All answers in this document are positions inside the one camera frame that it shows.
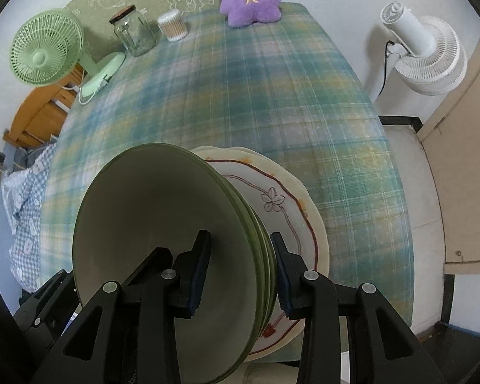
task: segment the decorative plate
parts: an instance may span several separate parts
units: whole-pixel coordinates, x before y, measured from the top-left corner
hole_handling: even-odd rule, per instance
[[[322,218],[308,191],[277,163],[243,147],[193,150],[224,176],[259,215],[267,232],[280,232],[290,252],[300,254],[308,268],[329,274],[329,245]],[[276,304],[270,322],[247,361],[286,345],[304,328],[304,321],[289,320]]]

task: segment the bed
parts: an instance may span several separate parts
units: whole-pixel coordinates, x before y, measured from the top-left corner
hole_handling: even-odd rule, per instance
[[[152,142],[244,146],[307,187],[327,230],[330,278],[355,287],[375,283],[410,324],[411,230],[382,125],[352,68],[306,8],[281,7],[279,23],[242,29],[228,28],[216,9],[191,15],[185,39],[163,39],[146,55],[127,57],[91,102],[73,104],[44,192],[39,283],[72,269],[80,203],[114,156]],[[273,355],[291,360],[299,352]]]

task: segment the power cord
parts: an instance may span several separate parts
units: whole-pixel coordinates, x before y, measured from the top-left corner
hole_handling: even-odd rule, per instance
[[[82,66],[82,79],[81,79],[81,81],[80,81],[80,84],[79,84],[79,85],[76,85],[76,86],[61,86],[61,88],[62,88],[62,89],[66,89],[67,91],[74,91],[75,88],[80,89],[80,88],[82,87],[84,75],[85,75],[85,69],[84,69],[83,66]]]
[[[78,102],[80,103],[80,105],[86,105],[92,101],[92,99],[97,93],[98,91],[95,91],[86,101],[82,101],[82,91],[78,91]]]
[[[386,47],[384,49],[384,83],[382,84],[382,89],[379,92],[379,97],[380,94],[382,94],[382,91],[384,91],[384,87],[386,86],[386,78],[388,77],[388,46],[389,45],[394,45],[395,43],[392,40],[388,40],[386,42]]]

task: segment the cotton swab container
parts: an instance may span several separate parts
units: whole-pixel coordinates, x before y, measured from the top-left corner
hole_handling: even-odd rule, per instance
[[[171,10],[159,16],[158,27],[169,42],[176,42],[188,35],[187,25],[180,10]]]

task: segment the plate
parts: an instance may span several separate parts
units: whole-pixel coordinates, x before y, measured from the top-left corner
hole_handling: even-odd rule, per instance
[[[201,305],[192,319],[175,319],[184,384],[226,378],[248,355],[266,314],[258,231],[231,192],[187,150],[148,144],[101,170],[77,216],[73,269],[82,304],[105,282],[122,283],[157,246],[176,256],[192,248],[200,229],[211,232]]]
[[[313,201],[295,176],[272,160],[246,148],[193,150],[222,174],[257,213],[267,232],[281,232],[290,252],[300,254],[310,269],[329,274],[329,245],[324,223]],[[286,345],[304,328],[275,305],[269,324],[247,361]]]
[[[272,314],[272,310],[274,308],[274,298],[275,298],[275,276],[276,276],[276,267],[275,267],[275,259],[270,259],[269,257],[269,249],[273,250],[272,244],[270,243],[270,239],[268,237],[267,231],[264,225],[261,223],[260,219],[258,218],[256,212],[254,212],[251,206],[245,201],[243,196],[239,194],[240,198],[242,199],[246,209],[249,211],[251,220],[256,225],[256,231],[258,233],[258,238],[260,240],[260,250],[262,256],[262,270],[264,273],[264,280],[265,280],[265,316],[263,318],[263,323],[260,330],[260,335],[265,330],[267,326],[270,316]]]

